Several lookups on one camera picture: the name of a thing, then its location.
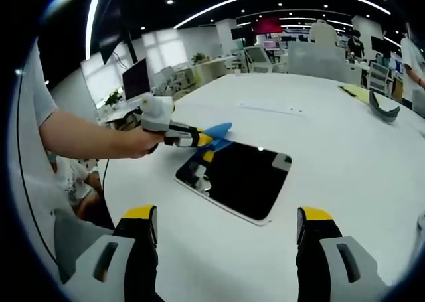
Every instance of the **hand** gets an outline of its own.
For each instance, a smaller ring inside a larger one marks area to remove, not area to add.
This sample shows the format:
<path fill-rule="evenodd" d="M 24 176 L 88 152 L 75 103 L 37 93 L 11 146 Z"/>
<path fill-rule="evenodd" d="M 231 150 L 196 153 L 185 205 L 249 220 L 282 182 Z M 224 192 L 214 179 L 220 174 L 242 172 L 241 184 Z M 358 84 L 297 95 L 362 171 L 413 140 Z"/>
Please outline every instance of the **hand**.
<path fill-rule="evenodd" d="M 145 156 L 153 146 L 164 141 L 164 134 L 144 131 L 141 127 L 128 131 L 126 134 L 127 146 L 130 150 L 131 158 Z"/>

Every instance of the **potted plant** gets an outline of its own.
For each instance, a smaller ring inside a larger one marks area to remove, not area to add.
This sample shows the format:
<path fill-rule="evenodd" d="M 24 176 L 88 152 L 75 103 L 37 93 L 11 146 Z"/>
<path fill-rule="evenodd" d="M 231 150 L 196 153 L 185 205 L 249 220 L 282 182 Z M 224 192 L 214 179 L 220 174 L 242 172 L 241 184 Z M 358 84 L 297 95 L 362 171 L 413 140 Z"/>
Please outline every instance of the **potted plant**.
<path fill-rule="evenodd" d="M 105 105 L 112 107 L 114 104 L 118 103 L 120 99 L 121 94 L 118 93 L 118 90 L 115 90 L 108 96 L 108 99 L 105 101 Z"/>
<path fill-rule="evenodd" d="M 203 53 L 196 53 L 192 57 L 193 65 L 208 62 L 208 57 Z"/>

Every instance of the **ceiling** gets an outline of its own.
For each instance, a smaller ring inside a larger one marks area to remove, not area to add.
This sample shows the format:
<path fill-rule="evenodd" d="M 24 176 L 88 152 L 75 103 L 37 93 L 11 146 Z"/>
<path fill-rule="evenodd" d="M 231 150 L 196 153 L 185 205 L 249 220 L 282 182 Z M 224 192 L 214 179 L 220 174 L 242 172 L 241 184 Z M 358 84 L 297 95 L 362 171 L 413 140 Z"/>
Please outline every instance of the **ceiling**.
<path fill-rule="evenodd" d="M 85 59 L 85 34 L 88 9 L 91 0 L 72 0 L 66 7 L 41 29 L 39 49 L 45 78 L 53 87 L 64 77 L 79 67 Z M 174 0 L 174 4 L 166 4 L 166 0 L 133 0 L 137 5 L 133 8 L 131 23 L 133 38 L 158 29 L 175 26 L 186 18 L 208 7 L 226 0 Z M 226 18 L 237 18 L 238 23 L 250 22 L 258 15 L 278 15 L 289 17 L 289 12 L 295 17 L 319 18 L 326 14 L 326 19 L 350 23 L 355 15 L 370 15 L 372 20 L 379 22 L 387 37 L 400 42 L 402 35 L 395 31 L 404 31 L 404 23 L 409 20 L 419 35 L 425 38 L 425 28 L 421 24 L 423 18 L 417 5 L 422 0 L 368 0 L 392 12 L 387 15 L 378 9 L 355 0 L 239 0 L 229 3 L 201 15 L 181 28 L 197 27 L 211 24 L 210 20 L 219 21 Z M 285 21 L 285 24 L 298 24 L 296 21 Z M 92 52 L 97 52 L 96 40 L 92 42 Z"/>

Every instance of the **person in background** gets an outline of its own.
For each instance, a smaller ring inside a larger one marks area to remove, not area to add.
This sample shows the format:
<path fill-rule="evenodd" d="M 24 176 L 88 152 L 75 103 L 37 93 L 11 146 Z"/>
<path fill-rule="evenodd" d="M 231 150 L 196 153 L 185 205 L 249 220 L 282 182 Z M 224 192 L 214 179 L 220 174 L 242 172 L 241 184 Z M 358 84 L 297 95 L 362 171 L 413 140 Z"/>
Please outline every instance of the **person in background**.
<path fill-rule="evenodd" d="M 349 51 L 354 57 L 363 59 L 365 57 L 365 48 L 360 41 L 360 31 L 354 30 L 353 36 L 348 40 Z"/>
<path fill-rule="evenodd" d="M 311 25 L 309 40 L 321 46 L 337 46 L 339 41 L 337 31 L 323 19 Z"/>
<path fill-rule="evenodd" d="M 98 226 L 113 228 L 104 202 L 104 192 L 97 172 L 89 173 L 75 159 L 67 159 L 48 152 L 57 185 L 66 193 L 67 200 L 79 219 Z"/>
<path fill-rule="evenodd" d="M 405 73 L 403 97 L 412 102 L 412 109 L 425 117 L 425 59 L 415 45 L 416 39 L 407 24 L 407 34 L 401 40 L 401 53 Z"/>

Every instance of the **white t-shirt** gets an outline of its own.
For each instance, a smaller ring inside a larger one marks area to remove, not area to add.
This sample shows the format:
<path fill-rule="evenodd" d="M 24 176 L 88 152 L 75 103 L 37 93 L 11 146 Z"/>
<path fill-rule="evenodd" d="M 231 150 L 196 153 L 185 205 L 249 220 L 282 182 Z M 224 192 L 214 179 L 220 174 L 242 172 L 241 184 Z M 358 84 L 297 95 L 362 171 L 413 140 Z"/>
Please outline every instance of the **white t-shirt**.
<path fill-rule="evenodd" d="M 425 60 L 418 47 L 409 38 L 401 40 L 401 54 L 403 64 L 409 65 L 413 72 L 425 80 Z M 403 76 L 403 97 L 413 103 L 414 111 L 422 111 L 425 115 L 425 90 L 414 82 L 407 72 Z"/>
<path fill-rule="evenodd" d="M 71 207 L 78 206 L 80 201 L 94 189 L 87 185 L 86 180 L 89 172 L 75 159 L 67 159 L 58 156 L 56 158 L 57 172 L 56 183 L 65 190 Z"/>
<path fill-rule="evenodd" d="M 337 31 L 325 21 L 318 20 L 311 25 L 309 40 L 314 40 L 316 44 L 335 47 L 338 43 Z"/>
<path fill-rule="evenodd" d="M 7 129 L 7 166 L 11 202 L 15 205 L 22 228 L 37 256 L 50 274 L 58 279 L 58 268 L 39 236 L 33 215 L 42 238 L 55 255 L 54 209 L 68 210 L 70 213 L 73 211 L 64 191 L 55 183 L 53 169 L 39 134 L 39 126 L 53 113 L 56 104 L 44 84 L 36 45 L 22 69 L 11 100 Z"/>

